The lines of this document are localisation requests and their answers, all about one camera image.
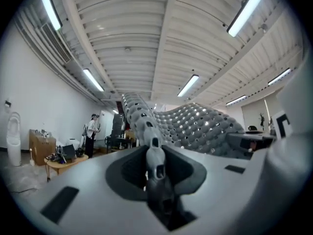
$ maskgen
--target chair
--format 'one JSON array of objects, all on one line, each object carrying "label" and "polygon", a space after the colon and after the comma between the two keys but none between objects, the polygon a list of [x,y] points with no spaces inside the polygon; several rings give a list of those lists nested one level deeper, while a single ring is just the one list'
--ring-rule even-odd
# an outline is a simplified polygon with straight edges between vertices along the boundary
[{"label": "chair", "polygon": [[248,127],[248,130],[249,130],[249,131],[257,131],[258,129],[257,129],[254,125],[250,125],[250,126]]}]

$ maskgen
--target white shirt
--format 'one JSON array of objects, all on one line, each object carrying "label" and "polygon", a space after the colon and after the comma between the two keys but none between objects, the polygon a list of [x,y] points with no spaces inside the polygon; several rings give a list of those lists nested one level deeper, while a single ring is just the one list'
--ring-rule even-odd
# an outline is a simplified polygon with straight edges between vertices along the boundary
[{"label": "white shirt", "polygon": [[92,134],[93,134],[93,130],[95,130],[95,121],[92,119],[89,123],[88,123],[88,127],[87,127],[87,137],[91,138]]}]

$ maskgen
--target air vent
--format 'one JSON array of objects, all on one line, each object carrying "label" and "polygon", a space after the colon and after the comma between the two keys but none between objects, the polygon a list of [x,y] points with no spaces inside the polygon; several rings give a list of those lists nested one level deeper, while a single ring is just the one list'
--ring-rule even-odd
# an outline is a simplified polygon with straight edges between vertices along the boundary
[{"label": "air vent", "polygon": [[58,56],[68,63],[71,60],[69,52],[66,50],[65,46],[61,42],[60,38],[55,34],[54,30],[50,27],[49,24],[44,24],[41,28],[45,38],[49,41],[51,47],[55,50]]}]

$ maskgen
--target ceiling light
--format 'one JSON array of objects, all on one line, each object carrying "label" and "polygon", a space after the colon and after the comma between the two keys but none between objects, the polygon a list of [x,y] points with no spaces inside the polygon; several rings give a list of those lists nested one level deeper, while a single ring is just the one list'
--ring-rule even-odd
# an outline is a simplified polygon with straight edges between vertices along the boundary
[{"label": "ceiling light", "polygon": [[281,73],[280,75],[278,75],[277,77],[275,77],[273,80],[268,82],[268,85],[272,85],[273,83],[277,82],[279,79],[283,78],[285,75],[287,75],[290,72],[290,68],[288,68],[287,70],[285,70],[283,73]]},{"label": "ceiling light", "polygon": [[87,75],[90,81],[97,87],[97,89],[101,92],[104,92],[104,89],[99,85],[99,83],[94,79],[91,72],[88,69],[84,69],[83,72]]},{"label": "ceiling light", "polygon": [[182,90],[178,94],[178,97],[182,97],[187,92],[187,90],[189,90],[190,87],[197,81],[198,78],[199,78],[198,75],[192,75],[191,78],[186,83],[186,85],[182,88]]},{"label": "ceiling light", "polygon": [[243,7],[240,9],[235,19],[231,22],[227,29],[227,32],[235,37],[240,29],[245,25],[246,21],[249,19],[256,6],[261,0],[246,0]]},{"label": "ceiling light", "polygon": [[235,100],[233,100],[233,101],[230,101],[230,102],[227,103],[226,105],[230,105],[230,104],[236,103],[236,102],[238,102],[238,101],[240,101],[240,100],[242,100],[242,99],[245,99],[245,98],[246,98],[246,95],[241,96],[241,97],[239,97],[238,99],[235,99]]},{"label": "ceiling light", "polygon": [[55,30],[58,30],[62,27],[62,23],[60,21],[60,18],[55,10],[55,7],[53,5],[53,2],[52,0],[42,0],[43,1],[43,4],[44,4],[44,7],[45,7],[45,10],[50,18],[50,21],[53,25],[53,28]]}]

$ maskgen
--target person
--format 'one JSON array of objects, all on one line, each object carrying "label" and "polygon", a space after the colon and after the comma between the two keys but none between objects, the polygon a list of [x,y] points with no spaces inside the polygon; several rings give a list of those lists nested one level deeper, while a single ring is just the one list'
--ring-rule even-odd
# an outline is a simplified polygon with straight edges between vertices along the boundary
[{"label": "person", "polygon": [[93,155],[93,141],[94,136],[96,135],[96,121],[98,117],[96,114],[91,115],[91,121],[88,123],[87,127],[87,136],[86,136],[86,145],[85,145],[85,154],[92,158]]}]

